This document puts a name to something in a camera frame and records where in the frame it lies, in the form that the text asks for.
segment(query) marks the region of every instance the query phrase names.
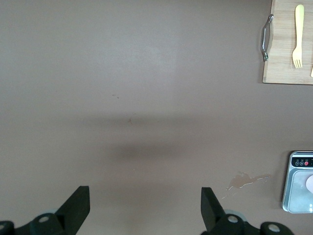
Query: wooden fork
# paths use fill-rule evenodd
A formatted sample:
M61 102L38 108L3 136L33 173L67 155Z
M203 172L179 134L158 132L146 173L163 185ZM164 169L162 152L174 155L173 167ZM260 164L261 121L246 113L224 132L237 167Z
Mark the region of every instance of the wooden fork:
M297 34L297 46L292 52L294 66L302 68L302 32L303 32L304 6L297 5L295 8L295 28Z

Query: metal handle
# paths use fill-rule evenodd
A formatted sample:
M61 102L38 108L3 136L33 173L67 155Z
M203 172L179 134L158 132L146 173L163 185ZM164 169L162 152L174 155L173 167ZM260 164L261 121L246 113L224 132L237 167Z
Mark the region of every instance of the metal handle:
M268 60L267 49L265 50L266 30L267 30L267 27L268 27L268 30L269 30L269 23L272 22L273 18L274 18L274 15L273 15L273 14L270 14L269 17L268 17L268 21L266 22L266 24L265 24L264 27L263 27L262 40L261 40L261 52L262 52L262 54L263 54L263 60L264 60L264 61L267 61L267 60Z

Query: wooden cutting board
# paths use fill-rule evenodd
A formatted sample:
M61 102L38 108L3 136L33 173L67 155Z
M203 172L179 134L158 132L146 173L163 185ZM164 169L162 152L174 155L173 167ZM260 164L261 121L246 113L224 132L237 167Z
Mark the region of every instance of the wooden cutting board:
M296 69L292 52L296 46L295 8L304 5L302 65ZM264 65L263 82L313 85L313 0L273 0L270 23L271 42Z

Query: kitchen scale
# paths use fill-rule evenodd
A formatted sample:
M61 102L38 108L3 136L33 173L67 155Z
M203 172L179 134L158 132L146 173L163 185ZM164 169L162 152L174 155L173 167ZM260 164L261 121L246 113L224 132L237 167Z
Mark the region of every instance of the kitchen scale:
M313 151L291 153L283 209L290 213L313 212Z

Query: liquid stain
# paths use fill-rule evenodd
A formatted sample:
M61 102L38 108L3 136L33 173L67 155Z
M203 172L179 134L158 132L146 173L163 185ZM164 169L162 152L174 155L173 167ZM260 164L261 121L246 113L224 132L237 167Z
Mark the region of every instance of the liquid stain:
M236 192L236 193L233 193L233 194L227 194L225 197L222 197L222 199L225 199L225 198L227 198L227 197L229 197L229 196L234 196L235 194L237 194L238 192Z
M242 188L245 185L250 185L258 180L268 179L270 177L270 174L264 174L251 178L248 174L241 172L240 175L236 175L235 178L230 181L227 190L231 190L232 188Z

